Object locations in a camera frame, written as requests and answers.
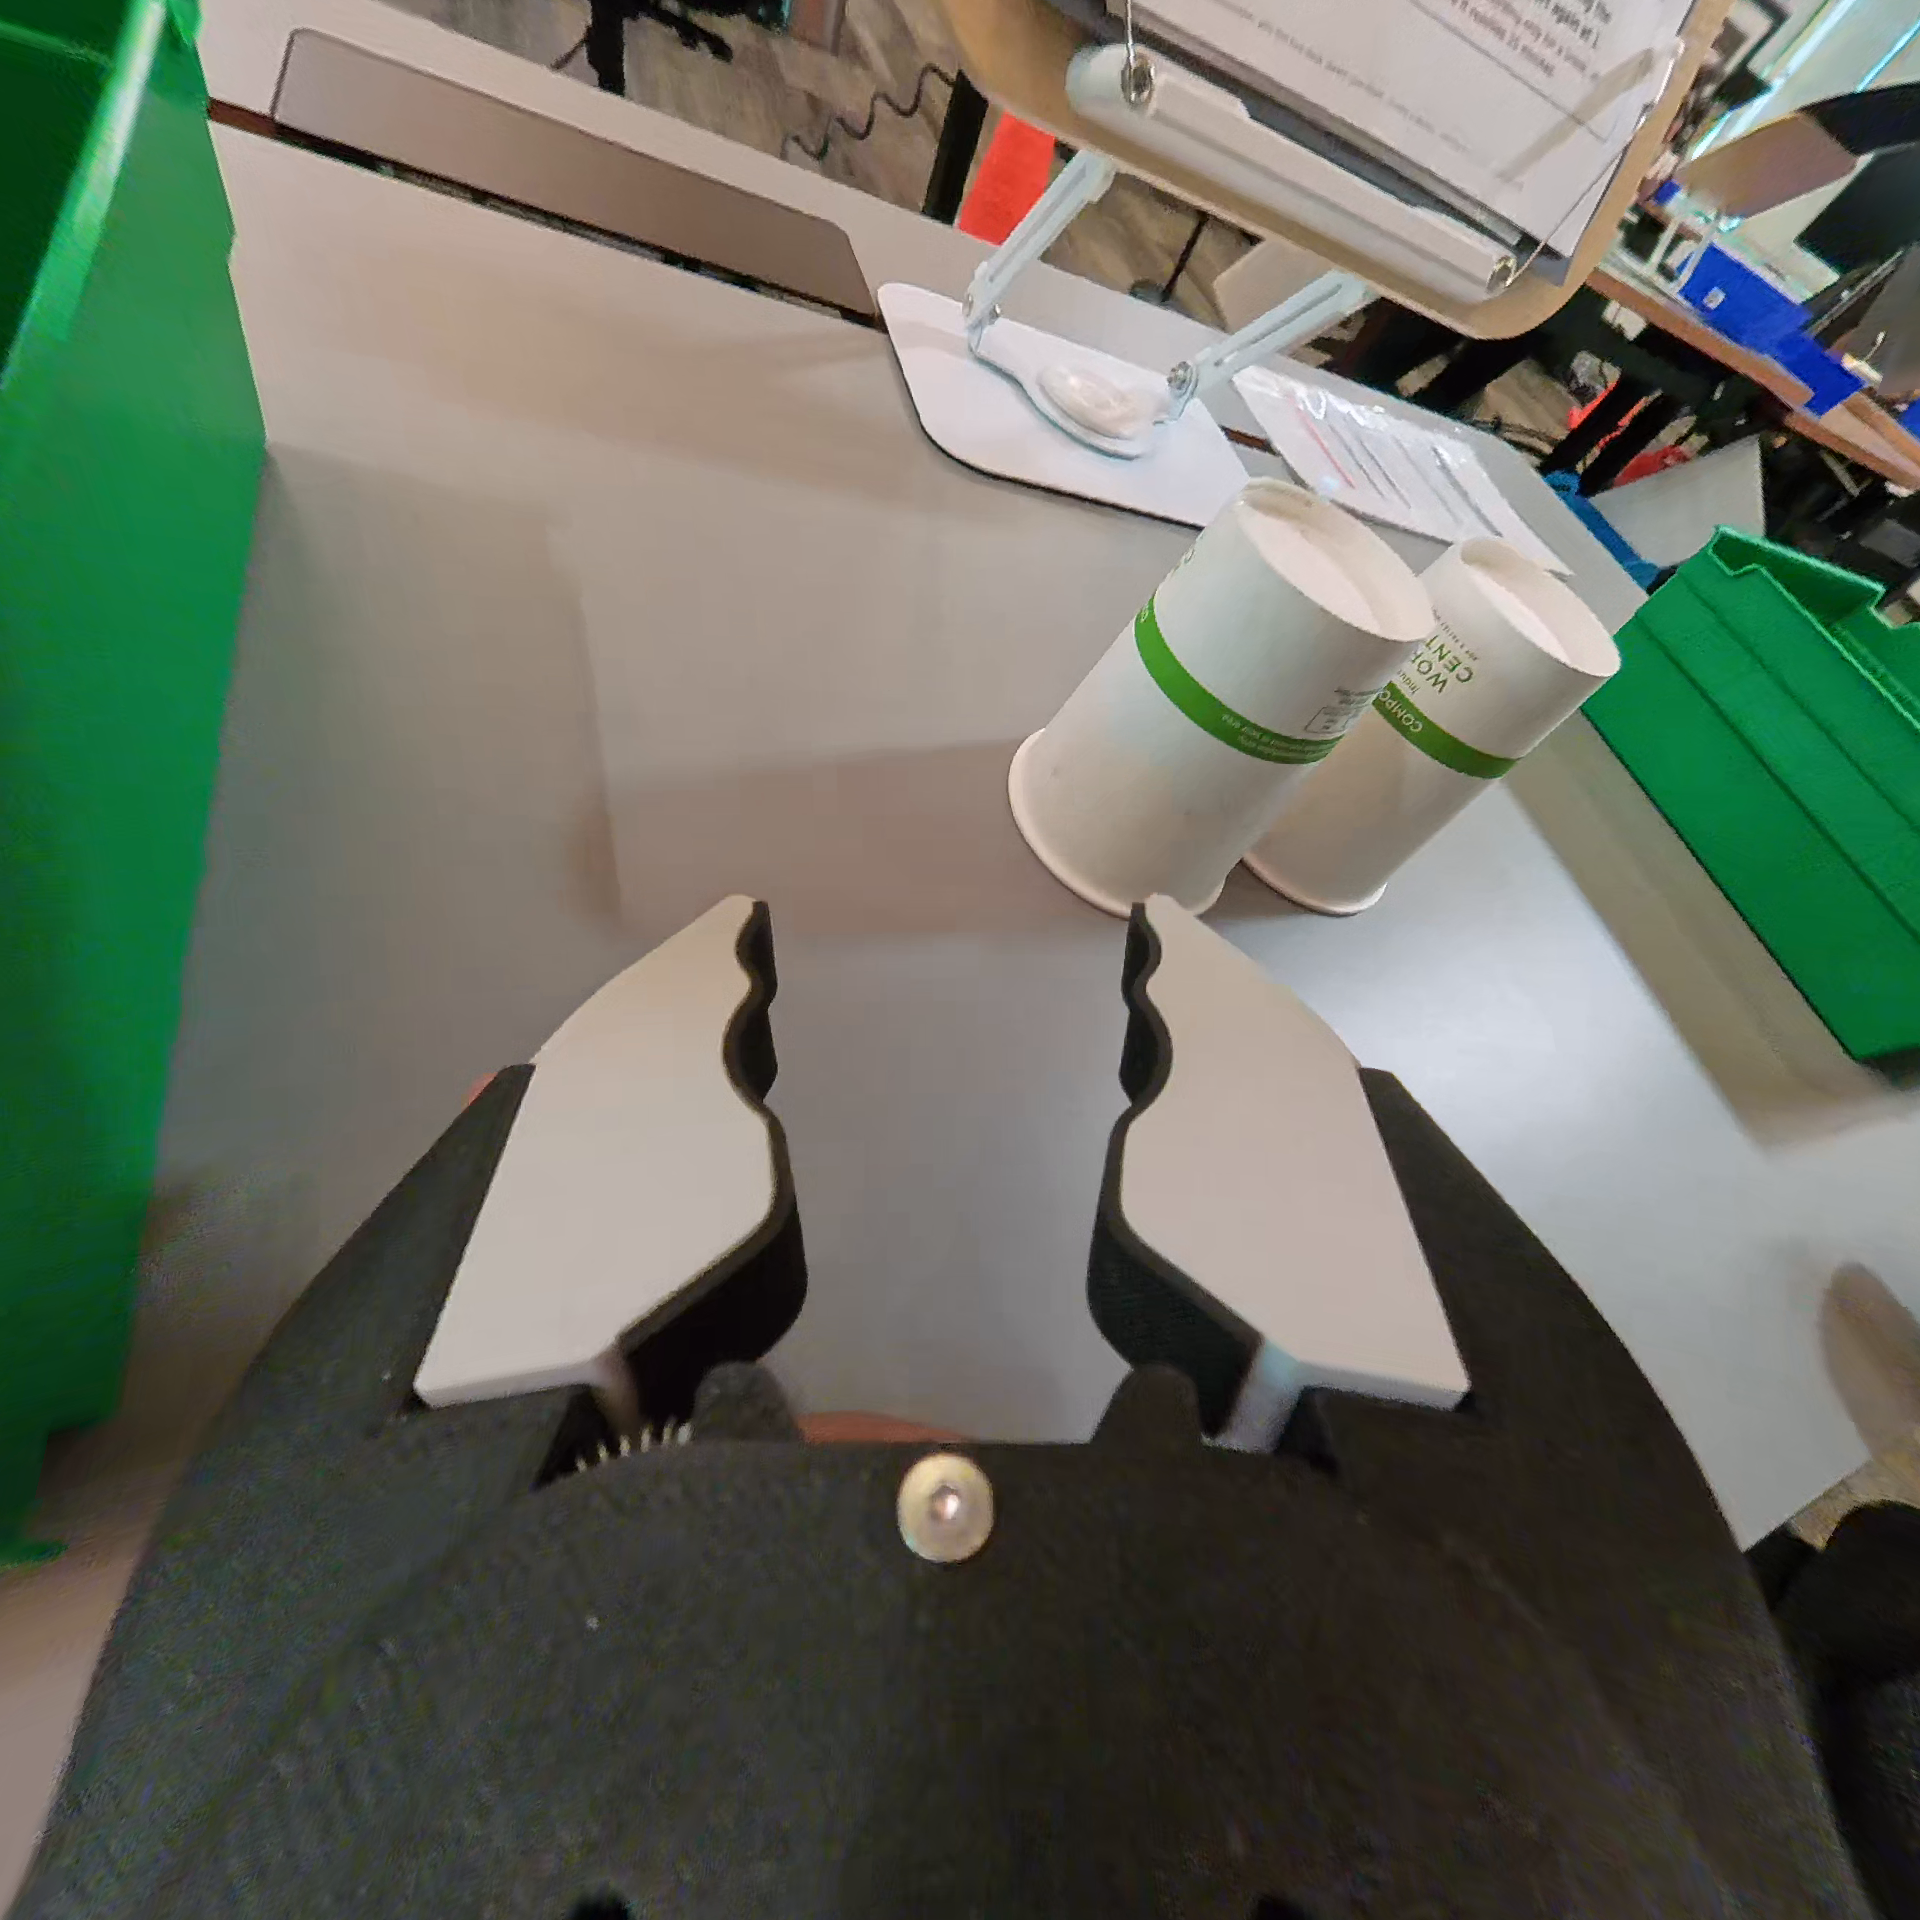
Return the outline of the printed paper sheets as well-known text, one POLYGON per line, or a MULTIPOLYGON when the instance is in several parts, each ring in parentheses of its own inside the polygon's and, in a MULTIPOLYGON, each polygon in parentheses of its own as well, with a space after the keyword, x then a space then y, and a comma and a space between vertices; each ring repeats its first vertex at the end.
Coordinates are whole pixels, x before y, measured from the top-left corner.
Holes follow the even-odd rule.
POLYGON ((1685 2, 1165 2, 1135 25, 1573 251, 1678 63, 1685 2))

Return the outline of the green plastic bin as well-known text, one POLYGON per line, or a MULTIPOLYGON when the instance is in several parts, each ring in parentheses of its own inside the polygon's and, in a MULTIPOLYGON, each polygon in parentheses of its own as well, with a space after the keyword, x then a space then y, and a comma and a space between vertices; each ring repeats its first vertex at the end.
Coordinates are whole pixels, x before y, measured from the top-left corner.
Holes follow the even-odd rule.
POLYGON ((107 1419, 268 431, 201 5, 3 5, 3 1554, 107 1419))
POLYGON ((1842 1051, 1916 1064, 1916 625, 1721 527, 1615 640, 1585 708, 1601 741, 1842 1051))

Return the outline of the clear sleeve with paper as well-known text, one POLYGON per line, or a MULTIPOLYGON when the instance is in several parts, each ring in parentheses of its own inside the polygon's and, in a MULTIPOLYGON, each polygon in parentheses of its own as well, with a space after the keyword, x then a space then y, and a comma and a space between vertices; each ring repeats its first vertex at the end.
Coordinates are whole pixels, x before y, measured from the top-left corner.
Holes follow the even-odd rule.
POLYGON ((1323 501, 1439 544, 1499 540, 1531 564, 1571 577, 1469 443, 1297 376, 1251 369, 1233 385, 1291 475, 1323 501))

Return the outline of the blue plastic crate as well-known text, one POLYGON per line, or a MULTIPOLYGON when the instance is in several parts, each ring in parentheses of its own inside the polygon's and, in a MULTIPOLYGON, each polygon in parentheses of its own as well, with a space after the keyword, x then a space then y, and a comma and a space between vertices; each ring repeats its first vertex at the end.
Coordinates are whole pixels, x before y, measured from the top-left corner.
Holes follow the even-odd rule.
POLYGON ((1635 588, 1644 592, 1658 591, 1665 570, 1658 567, 1653 560, 1645 560, 1631 541, 1627 541, 1618 528, 1601 512, 1595 499, 1579 495, 1579 474, 1577 472, 1547 472, 1538 469, 1538 479, 1554 492, 1565 509, 1588 530, 1588 536, 1606 552, 1613 564, 1631 581, 1635 588))
POLYGON ((1713 237, 1682 245, 1675 259, 1674 289, 1681 305, 1724 340, 1805 385, 1811 417, 1826 417, 1865 392, 1861 369, 1812 335, 1805 299, 1777 272, 1713 237))

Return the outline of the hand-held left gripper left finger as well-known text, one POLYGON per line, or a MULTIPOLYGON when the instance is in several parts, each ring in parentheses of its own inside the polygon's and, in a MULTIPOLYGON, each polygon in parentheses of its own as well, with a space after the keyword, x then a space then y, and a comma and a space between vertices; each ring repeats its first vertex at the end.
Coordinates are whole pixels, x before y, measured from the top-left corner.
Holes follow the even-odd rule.
POLYGON ((713 1368, 790 1330, 774 995, 770 908, 726 897, 538 1049, 415 1369, 425 1407, 586 1387, 614 1434, 666 1439, 713 1368))

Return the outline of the red plastic object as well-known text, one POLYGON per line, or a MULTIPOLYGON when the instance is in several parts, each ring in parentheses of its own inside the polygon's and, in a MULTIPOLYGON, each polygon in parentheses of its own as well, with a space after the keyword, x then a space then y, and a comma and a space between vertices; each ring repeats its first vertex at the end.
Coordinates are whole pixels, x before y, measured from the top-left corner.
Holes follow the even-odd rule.
POLYGON ((1049 187, 1055 137, 1002 113, 977 161, 956 228, 985 245, 1003 245, 1049 187))

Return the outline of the black table leg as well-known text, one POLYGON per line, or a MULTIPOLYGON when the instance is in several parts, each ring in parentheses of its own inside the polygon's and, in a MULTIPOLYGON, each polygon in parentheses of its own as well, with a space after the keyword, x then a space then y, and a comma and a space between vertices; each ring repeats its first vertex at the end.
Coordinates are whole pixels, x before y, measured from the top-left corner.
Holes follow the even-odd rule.
POLYGON ((988 98, 978 91, 978 88, 973 88, 969 75, 957 68, 950 80, 940 143, 927 167, 921 204, 923 217, 946 226, 956 224, 969 187, 988 111, 988 98))

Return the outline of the dented white paper cup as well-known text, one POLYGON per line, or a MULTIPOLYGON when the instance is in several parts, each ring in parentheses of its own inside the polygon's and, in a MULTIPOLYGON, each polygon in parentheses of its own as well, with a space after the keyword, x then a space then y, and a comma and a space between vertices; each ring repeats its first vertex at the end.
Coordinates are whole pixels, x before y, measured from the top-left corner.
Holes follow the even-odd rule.
POLYGON ((1435 625, 1369 527, 1253 481, 1014 753, 1014 827, 1103 913, 1169 897, 1199 914, 1435 625))

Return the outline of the grey desk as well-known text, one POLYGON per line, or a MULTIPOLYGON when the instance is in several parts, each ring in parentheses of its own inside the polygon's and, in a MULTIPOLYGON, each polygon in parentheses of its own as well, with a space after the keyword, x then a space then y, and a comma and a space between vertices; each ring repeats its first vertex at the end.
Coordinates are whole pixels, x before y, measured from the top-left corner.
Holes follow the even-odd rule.
MULTIPOLYGON (((869 328, 214 128, 270 463, 119 1416, 4 1575, 4 1900, 203 1423, 489 1071, 773 908, 807 1411, 1081 1439, 1123 924, 1006 768, 1186 533, 1006 488, 869 328)), ((1916 1423, 1916 1089, 1849 1064, 1585 717, 1356 919, 1210 924, 1590 1293, 1742 1543, 1916 1423)))

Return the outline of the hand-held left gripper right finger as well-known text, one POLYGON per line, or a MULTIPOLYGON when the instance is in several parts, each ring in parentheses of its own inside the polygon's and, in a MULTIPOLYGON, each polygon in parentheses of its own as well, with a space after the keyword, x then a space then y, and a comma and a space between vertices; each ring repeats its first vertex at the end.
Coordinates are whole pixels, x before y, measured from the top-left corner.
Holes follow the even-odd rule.
POLYGON ((1322 1387, 1457 1411, 1467 1363, 1337 1033, 1169 897, 1131 909, 1119 995, 1089 1256, 1114 1351, 1180 1375, 1237 1451, 1274 1451, 1322 1387))

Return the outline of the person's black clothing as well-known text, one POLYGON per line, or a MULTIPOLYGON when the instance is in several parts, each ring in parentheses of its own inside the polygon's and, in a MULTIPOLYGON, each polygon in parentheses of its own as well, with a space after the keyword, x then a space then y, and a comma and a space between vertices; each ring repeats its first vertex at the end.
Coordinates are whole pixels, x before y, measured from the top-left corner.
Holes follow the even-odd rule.
POLYGON ((1814 1752, 1881 1915, 1917 1915, 1917 1512, 1871 1503, 1822 1547, 1779 1528, 1747 1554, 1807 1703, 1814 1752))

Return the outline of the white folding stand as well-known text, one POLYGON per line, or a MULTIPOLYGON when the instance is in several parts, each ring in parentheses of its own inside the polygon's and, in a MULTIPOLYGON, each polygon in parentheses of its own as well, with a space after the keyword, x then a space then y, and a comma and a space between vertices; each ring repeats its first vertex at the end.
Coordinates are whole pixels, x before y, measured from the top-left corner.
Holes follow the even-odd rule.
POLYGON ((881 316, 927 439, 956 463, 1021 488, 1204 528, 1246 485, 1237 447, 1204 397, 1275 352, 1307 344, 1380 291, 1383 274, 1428 298, 1481 305, 1519 276, 1519 255, 1461 219, 1379 194, 1353 169, 1260 124, 1246 103, 1139 41, 1074 55, 1067 98, 1102 136, 1189 162, 1204 186, 1260 212, 1301 211, 1361 248, 1365 274, 1325 267, 1285 299, 1165 373, 1002 316, 1014 282, 1118 176, 1077 153, 973 272, 963 299, 908 282, 881 316))

